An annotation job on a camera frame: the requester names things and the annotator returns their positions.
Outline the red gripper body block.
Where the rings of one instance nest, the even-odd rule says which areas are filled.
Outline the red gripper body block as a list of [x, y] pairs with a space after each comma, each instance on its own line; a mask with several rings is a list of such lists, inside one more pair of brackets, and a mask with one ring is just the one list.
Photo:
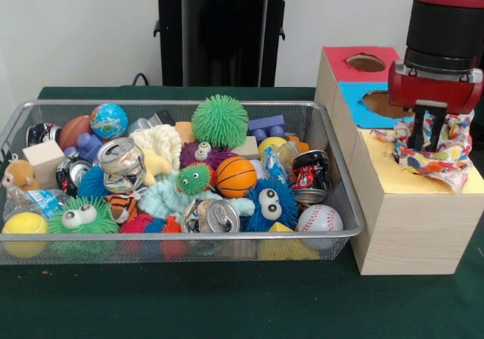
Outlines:
[[476, 68], [461, 74], [439, 74], [394, 61], [389, 69], [389, 102], [403, 108], [437, 107], [448, 114], [468, 114], [482, 91], [483, 71]]

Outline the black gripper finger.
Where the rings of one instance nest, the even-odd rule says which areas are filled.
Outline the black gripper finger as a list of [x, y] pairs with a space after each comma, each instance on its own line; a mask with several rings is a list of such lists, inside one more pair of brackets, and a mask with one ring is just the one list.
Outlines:
[[434, 117], [434, 120], [431, 130], [430, 144], [427, 146], [427, 151], [436, 152], [442, 127], [445, 122], [446, 111], [444, 107], [429, 107], [428, 112]]
[[414, 126], [410, 135], [410, 148], [421, 150], [424, 146], [424, 116], [427, 112], [426, 106], [416, 106], [414, 108]]

